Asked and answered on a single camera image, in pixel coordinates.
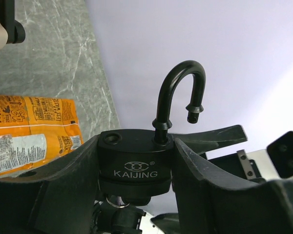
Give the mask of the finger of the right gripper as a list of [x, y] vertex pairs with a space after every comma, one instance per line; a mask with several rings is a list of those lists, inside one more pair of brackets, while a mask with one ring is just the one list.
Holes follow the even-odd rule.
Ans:
[[179, 215], [177, 213], [159, 214], [151, 222], [165, 234], [180, 234]]

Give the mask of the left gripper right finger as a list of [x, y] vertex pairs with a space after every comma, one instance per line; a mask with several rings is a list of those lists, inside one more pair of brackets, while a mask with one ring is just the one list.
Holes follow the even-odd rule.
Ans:
[[293, 179], [255, 183], [174, 141], [173, 188], [183, 234], [293, 234]]

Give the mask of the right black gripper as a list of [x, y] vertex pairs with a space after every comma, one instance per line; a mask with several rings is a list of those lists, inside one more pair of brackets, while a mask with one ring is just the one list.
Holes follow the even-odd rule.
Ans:
[[[174, 138], [179, 138], [196, 153], [205, 153], [246, 142], [248, 140], [241, 125], [233, 125], [200, 133], [171, 135]], [[262, 177], [255, 160], [249, 159], [244, 150], [213, 159], [208, 159], [205, 154], [205, 159], [234, 176], [255, 183], [266, 182]]]

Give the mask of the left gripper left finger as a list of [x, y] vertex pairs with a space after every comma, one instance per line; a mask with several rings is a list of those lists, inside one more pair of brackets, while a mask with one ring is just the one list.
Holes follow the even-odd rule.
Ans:
[[0, 234], [89, 234], [98, 193], [94, 136], [18, 177], [0, 178]]

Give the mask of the black key bunch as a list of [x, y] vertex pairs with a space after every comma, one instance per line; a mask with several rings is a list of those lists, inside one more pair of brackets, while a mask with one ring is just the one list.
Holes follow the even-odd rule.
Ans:
[[108, 201], [95, 201], [91, 234], [141, 234], [140, 223], [146, 212], [135, 206], [117, 208]]

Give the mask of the black Kaijing padlock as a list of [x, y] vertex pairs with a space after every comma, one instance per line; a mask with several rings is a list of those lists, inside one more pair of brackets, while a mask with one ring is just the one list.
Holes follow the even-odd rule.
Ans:
[[154, 130], [117, 129], [99, 135], [98, 186], [104, 201], [111, 206], [144, 206], [151, 197], [169, 191], [174, 153], [174, 139], [168, 133], [172, 127], [170, 110], [177, 85], [188, 75], [193, 77], [193, 86], [186, 106], [187, 121], [197, 123], [204, 110], [206, 73], [199, 62], [186, 60], [173, 67], [163, 81], [152, 122]]

